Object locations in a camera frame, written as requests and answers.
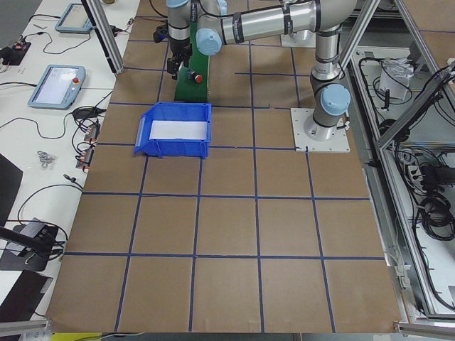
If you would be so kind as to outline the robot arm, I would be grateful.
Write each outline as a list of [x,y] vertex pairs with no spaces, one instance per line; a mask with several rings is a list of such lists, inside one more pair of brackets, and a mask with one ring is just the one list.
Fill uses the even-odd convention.
[[172,56],[167,71],[176,79],[192,56],[191,25],[196,23],[196,47],[204,55],[217,54],[224,45],[270,36],[311,31],[315,36],[311,86],[316,107],[304,123],[305,134],[326,142],[350,104],[349,91],[339,83],[341,24],[355,8],[354,1],[283,1],[278,5],[227,13],[226,1],[167,1],[164,24]]

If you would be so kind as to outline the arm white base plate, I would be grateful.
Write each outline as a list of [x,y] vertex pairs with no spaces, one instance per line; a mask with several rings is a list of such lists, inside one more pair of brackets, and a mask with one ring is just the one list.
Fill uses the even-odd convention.
[[291,123],[296,151],[316,153],[349,153],[350,146],[343,120],[332,127],[319,126],[312,108],[291,108]]
[[303,30],[290,33],[289,35],[281,35],[281,46],[283,47],[298,47],[298,48],[315,48],[316,34],[310,30]]

